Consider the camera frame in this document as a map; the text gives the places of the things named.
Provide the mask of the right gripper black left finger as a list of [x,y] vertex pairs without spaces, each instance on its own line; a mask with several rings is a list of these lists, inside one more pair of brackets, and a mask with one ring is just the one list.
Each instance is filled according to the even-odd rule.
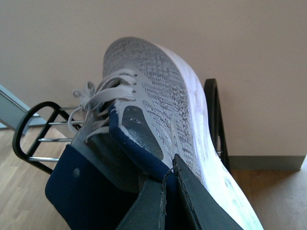
[[164,230],[167,210],[172,204],[168,194],[168,171],[162,182],[148,177],[136,201],[116,227],[118,230]]

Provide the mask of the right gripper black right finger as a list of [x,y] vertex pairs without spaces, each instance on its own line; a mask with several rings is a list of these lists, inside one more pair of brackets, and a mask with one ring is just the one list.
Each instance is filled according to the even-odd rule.
[[241,226],[214,200],[183,159],[173,159],[180,197],[182,230],[240,230]]

